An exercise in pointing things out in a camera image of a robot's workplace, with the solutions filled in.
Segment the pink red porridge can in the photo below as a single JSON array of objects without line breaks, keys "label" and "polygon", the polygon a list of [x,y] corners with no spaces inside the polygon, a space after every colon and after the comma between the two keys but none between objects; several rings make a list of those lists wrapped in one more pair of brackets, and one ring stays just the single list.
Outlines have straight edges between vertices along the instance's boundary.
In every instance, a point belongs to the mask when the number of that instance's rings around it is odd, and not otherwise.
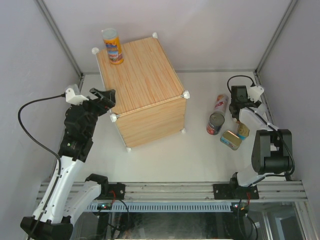
[{"label": "pink red porridge can", "polygon": [[217,96],[213,112],[219,113],[222,116],[225,116],[228,102],[229,102],[229,97],[226,94],[219,94]]}]

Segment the yellow porridge can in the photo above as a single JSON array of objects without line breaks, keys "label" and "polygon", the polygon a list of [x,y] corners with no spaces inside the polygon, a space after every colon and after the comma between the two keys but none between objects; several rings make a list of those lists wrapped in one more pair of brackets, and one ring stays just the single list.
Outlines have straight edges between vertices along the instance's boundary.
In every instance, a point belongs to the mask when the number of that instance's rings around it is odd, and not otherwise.
[{"label": "yellow porridge can", "polygon": [[117,30],[106,28],[101,31],[101,34],[110,63],[113,65],[122,64],[124,61],[123,51]]}]

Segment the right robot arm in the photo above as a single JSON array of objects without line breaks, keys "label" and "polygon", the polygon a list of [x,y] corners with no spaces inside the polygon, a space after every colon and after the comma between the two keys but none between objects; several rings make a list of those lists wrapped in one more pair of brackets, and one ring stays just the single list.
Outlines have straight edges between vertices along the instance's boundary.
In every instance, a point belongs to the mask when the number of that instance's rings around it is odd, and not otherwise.
[{"label": "right robot arm", "polygon": [[260,101],[264,89],[260,85],[233,85],[229,111],[254,134],[251,164],[236,172],[230,179],[230,195],[237,200],[248,193],[248,188],[268,177],[290,178],[295,172],[292,133],[280,129],[263,115],[266,106]]}]

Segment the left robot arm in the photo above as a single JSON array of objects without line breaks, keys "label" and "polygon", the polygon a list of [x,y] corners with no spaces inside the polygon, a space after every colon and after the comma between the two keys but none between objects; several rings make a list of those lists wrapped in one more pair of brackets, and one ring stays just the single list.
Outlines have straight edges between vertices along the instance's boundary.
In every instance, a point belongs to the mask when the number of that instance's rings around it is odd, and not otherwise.
[{"label": "left robot arm", "polygon": [[68,240],[78,218],[94,200],[109,196],[106,176],[92,173],[82,190],[67,201],[78,172],[84,166],[93,145],[98,118],[116,105],[114,89],[90,89],[95,99],[79,94],[69,87],[60,97],[71,106],[65,112],[64,135],[58,152],[53,175],[46,192],[32,216],[23,217],[20,227],[33,240]]}]

